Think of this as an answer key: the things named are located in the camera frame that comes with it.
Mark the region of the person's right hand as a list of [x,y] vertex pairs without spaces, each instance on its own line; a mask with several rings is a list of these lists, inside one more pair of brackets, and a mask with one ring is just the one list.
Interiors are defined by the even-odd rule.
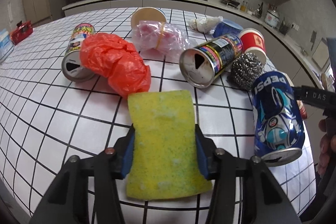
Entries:
[[335,135],[333,137],[329,137],[325,134],[320,141],[320,149],[321,152],[319,154],[317,172],[322,177],[326,172],[331,155],[336,152]]

